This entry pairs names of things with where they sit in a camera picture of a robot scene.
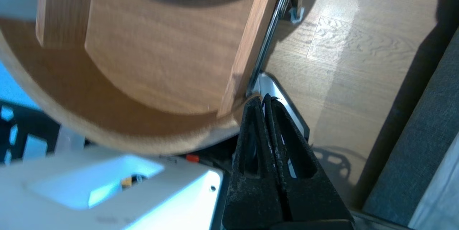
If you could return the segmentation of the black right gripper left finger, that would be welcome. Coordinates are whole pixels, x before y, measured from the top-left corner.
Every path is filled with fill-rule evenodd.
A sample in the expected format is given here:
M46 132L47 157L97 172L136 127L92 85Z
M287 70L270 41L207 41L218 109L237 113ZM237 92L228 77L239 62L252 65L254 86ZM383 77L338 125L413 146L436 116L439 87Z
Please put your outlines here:
M286 221L286 148L270 95L250 99L233 155L222 225L226 230L273 230Z

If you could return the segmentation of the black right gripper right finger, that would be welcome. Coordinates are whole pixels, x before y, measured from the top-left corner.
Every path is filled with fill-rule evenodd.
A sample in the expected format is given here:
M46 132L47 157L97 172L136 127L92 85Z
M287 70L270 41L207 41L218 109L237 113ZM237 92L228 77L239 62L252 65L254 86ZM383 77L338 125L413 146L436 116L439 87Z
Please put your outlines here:
M306 138L277 97L264 96L264 116L278 174L284 225L354 225Z

